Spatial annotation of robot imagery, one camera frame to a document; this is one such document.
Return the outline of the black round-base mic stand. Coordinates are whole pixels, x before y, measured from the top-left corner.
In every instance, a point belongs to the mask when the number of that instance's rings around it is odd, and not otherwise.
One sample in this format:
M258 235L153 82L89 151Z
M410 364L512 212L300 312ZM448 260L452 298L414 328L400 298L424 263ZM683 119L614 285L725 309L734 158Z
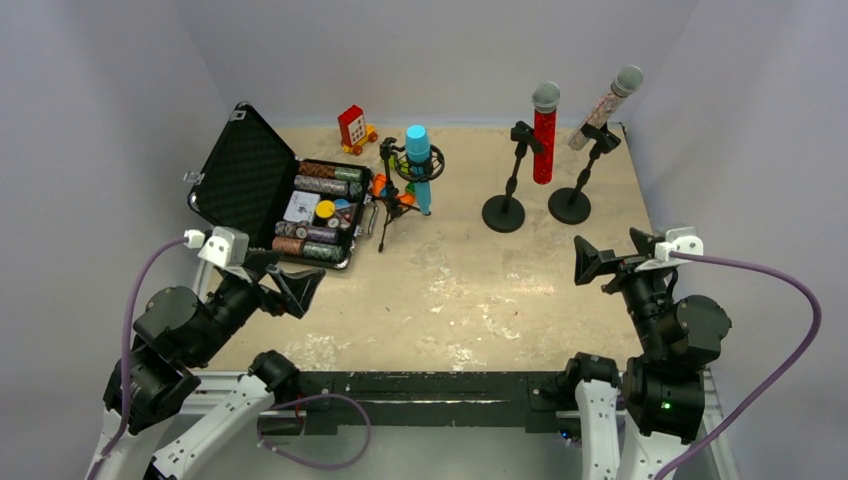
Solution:
M589 152L589 160L579 173L573 187L557 189L548 199L548 210L552 217L567 225L583 223L590 216L592 205L583 189L591 177L595 162L602 155L615 150L621 143L621 139L609 130L607 123L601 127L584 124L580 132L588 139L595 141Z

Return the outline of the tall black mic stand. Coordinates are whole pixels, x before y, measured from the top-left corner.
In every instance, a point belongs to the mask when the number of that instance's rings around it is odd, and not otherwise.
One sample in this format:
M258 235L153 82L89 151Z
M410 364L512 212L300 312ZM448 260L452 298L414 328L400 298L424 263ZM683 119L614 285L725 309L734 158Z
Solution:
M505 184L505 191L489 198L481 211L485 225L498 233L514 232L524 224L525 209L514 197L520 166L529 150L534 154L545 151L545 147L535 136L534 128L524 121L517 121L510 129L510 139L516 143L515 160L512 173Z

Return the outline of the silver glitter microphone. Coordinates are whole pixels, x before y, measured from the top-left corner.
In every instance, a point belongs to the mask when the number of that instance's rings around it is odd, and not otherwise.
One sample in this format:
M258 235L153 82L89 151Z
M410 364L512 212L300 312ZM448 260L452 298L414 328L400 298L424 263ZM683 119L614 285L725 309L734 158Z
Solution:
M637 65L626 65L618 70L609 90L598 100L581 125L567 140L567 146L580 151L589 141L589 136L583 133L584 127L591 126L600 129L622 105L625 99L636 93L644 83L644 74Z

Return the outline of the red glitter microphone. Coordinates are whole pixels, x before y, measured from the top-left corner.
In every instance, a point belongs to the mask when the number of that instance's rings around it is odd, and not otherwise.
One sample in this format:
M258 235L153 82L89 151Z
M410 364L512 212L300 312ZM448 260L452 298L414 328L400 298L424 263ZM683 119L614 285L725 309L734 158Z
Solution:
M541 152L534 154L533 179L540 185L550 183L553 176L557 108L560 97L559 86L551 81L540 83L531 96L534 106L534 136L542 145Z

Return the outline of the blue toy microphone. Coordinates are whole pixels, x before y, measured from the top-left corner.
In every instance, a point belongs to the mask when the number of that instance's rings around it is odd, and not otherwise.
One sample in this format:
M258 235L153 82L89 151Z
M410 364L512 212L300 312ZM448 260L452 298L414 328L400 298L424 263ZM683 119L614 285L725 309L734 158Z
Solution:
M405 133L406 157L410 167L410 173L416 178L427 173L431 165L431 144L429 134L422 125L409 126ZM415 183L415 196L420 212L428 216L431 214L431 190L428 180Z

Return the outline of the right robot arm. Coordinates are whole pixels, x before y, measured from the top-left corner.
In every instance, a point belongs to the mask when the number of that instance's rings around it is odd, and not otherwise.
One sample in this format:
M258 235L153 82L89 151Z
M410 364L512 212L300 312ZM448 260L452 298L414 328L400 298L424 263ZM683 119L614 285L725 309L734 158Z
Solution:
M622 296L642 348L624 370L579 352L556 383L579 413L584 479L662 478L662 469L697 439L704 371L732 326L713 299L673 295L679 267L704 253L695 228L661 235L633 228L630 238L636 251L623 256L574 239L575 284L609 276L601 289Z

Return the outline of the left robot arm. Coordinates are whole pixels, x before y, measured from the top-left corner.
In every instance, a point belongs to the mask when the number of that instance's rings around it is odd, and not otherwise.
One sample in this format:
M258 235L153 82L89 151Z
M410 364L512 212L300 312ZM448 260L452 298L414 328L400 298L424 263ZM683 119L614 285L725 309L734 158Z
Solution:
M132 316L138 293L131 292L88 478L127 479L136 472L132 461L152 458L167 423L199 387L194 370L207 367L257 310L303 317L326 272L286 273L265 252L221 275L205 299L187 287L158 291L138 318Z

